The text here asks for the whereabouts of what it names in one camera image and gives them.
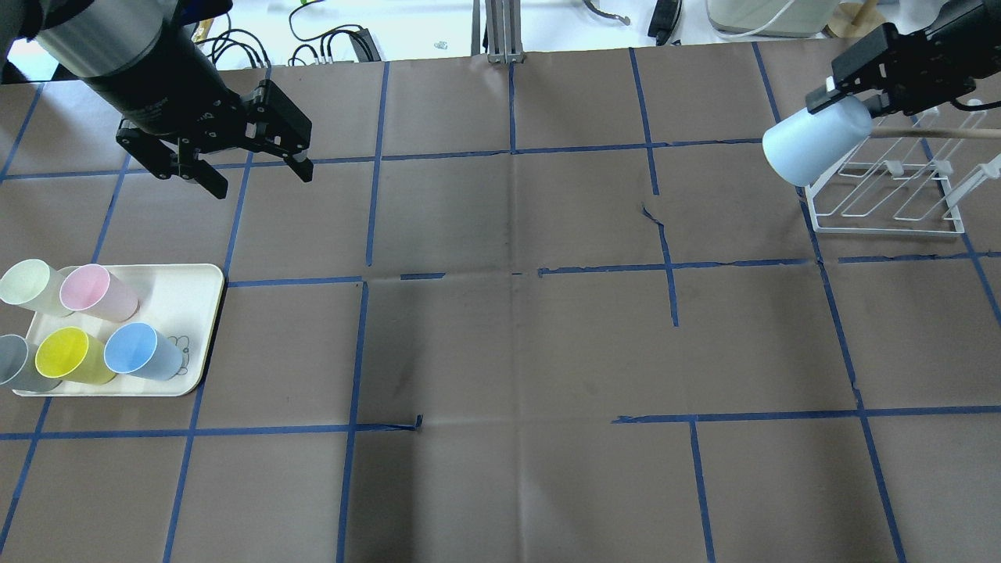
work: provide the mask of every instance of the white device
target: white device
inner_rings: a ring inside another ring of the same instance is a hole
[[[789,0],[706,0],[709,21],[720,31],[745,33],[768,24]],[[810,37],[830,21],[839,0],[795,0],[760,35]]]

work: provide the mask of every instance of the white tray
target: white tray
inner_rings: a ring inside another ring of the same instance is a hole
[[[165,382],[118,375],[104,385],[63,382],[45,393],[14,393],[21,397],[179,397],[198,386],[225,285],[222,271],[210,263],[106,267],[139,295],[139,311],[134,316],[125,323],[111,323],[81,313],[68,317],[36,313],[25,339],[38,346],[58,329],[79,327],[107,342],[122,325],[141,321],[171,337],[171,341],[178,341],[184,352],[181,370]],[[73,269],[65,267],[60,271],[68,273]]]

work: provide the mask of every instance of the plastic cup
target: plastic cup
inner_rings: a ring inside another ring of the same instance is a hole
[[[0,387],[45,393],[62,383],[39,375],[35,369],[34,353],[34,347],[22,337],[0,337]]]
[[[59,300],[59,288],[65,278],[44,261],[28,258],[12,265],[0,277],[0,300],[36,313],[66,317],[72,312]]]
[[[166,381],[183,363],[180,349],[145,323],[125,325],[104,346],[104,364],[116,374]]]
[[[103,385],[115,373],[104,365],[104,344],[76,327],[52,333],[38,347],[35,368],[43,377]]]
[[[96,263],[81,265],[67,275],[59,300],[70,311],[112,323],[125,321],[139,308],[135,291]]]
[[[854,96],[818,113],[803,108],[762,138],[772,168],[793,185],[807,186],[872,133],[873,120]]]

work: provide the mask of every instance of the wooden stick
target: wooden stick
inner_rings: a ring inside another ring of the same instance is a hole
[[[938,139],[1001,139],[1001,129],[943,127],[874,127],[870,138],[928,137]]]

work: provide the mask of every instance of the metal frame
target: metal frame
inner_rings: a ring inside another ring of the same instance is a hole
[[[525,60],[522,0],[486,0],[486,60],[493,63]]]

